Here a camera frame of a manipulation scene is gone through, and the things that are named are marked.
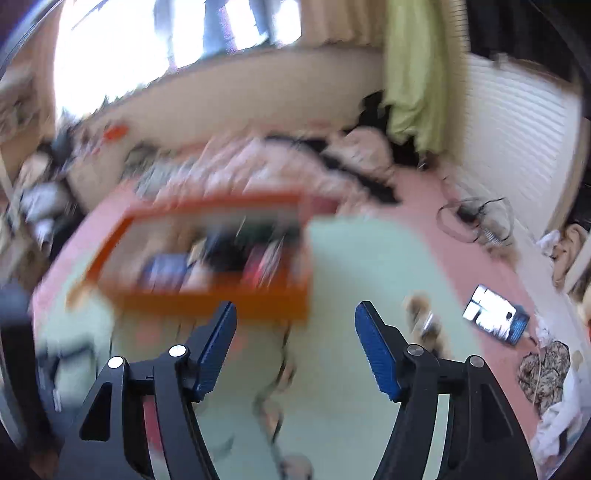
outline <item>curtain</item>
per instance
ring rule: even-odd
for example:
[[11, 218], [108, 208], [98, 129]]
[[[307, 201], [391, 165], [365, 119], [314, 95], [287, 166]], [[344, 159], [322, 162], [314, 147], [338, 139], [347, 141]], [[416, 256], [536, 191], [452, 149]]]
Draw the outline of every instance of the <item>curtain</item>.
[[447, 47], [440, 0], [388, 0], [384, 103], [397, 143], [414, 136], [419, 153], [445, 149]]
[[56, 127], [56, 96], [54, 91], [54, 60], [57, 34], [63, 6], [60, 3], [45, 17], [27, 40], [13, 64], [28, 63], [34, 73], [34, 85], [39, 105], [40, 136], [52, 138]]
[[299, 0], [300, 44], [328, 43], [380, 47], [384, 43], [387, 0]]

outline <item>orange object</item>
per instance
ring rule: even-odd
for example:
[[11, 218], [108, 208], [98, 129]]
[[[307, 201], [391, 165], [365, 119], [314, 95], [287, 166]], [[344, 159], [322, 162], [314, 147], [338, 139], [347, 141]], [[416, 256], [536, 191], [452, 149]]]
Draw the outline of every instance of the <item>orange object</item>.
[[256, 211], [293, 207], [303, 230], [314, 215], [334, 214], [337, 206], [335, 200], [299, 193], [248, 193], [210, 196], [174, 206], [131, 210], [103, 244], [83, 282], [98, 288], [123, 311], [158, 316], [209, 317], [221, 301], [231, 301], [236, 306], [240, 321], [302, 322], [308, 318], [312, 281], [311, 246], [305, 232], [298, 251], [298, 260], [301, 262], [298, 278], [295, 280], [290, 276], [289, 255], [286, 255], [276, 275], [264, 288], [245, 285], [242, 273], [214, 273], [211, 283], [204, 290], [149, 291], [109, 282], [101, 278], [101, 270], [125, 232], [139, 220], [158, 219], [171, 214], [211, 215], [216, 210], [237, 210], [240, 215], [248, 215], [249, 209]]
[[115, 124], [105, 128], [103, 140], [114, 142], [123, 138], [129, 132], [129, 127], [125, 124]]

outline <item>smartphone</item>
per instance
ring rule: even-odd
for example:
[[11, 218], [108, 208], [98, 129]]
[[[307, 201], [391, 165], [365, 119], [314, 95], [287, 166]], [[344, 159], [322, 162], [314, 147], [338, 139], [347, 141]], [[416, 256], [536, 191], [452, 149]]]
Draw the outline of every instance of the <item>smartphone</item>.
[[510, 345], [519, 341], [530, 320], [523, 308], [512, 305], [484, 285], [476, 287], [463, 316]]

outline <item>green curtain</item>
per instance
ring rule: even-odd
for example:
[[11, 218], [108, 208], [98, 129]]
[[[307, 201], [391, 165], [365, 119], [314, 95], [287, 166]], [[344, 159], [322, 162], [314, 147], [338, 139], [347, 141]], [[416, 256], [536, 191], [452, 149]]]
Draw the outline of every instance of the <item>green curtain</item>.
[[384, 103], [393, 105], [388, 133], [415, 136], [419, 153], [446, 146], [447, 46], [440, 0], [388, 0]]

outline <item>white louvered door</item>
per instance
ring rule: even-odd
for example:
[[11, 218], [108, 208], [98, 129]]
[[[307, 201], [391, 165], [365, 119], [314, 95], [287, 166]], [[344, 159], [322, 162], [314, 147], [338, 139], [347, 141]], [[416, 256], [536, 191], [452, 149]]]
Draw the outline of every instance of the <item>white louvered door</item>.
[[469, 53], [464, 0], [442, 0], [449, 39], [450, 153], [472, 193], [506, 196], [536, 238], [571, 183], [579, 146], [577, 88], [523, 62]]

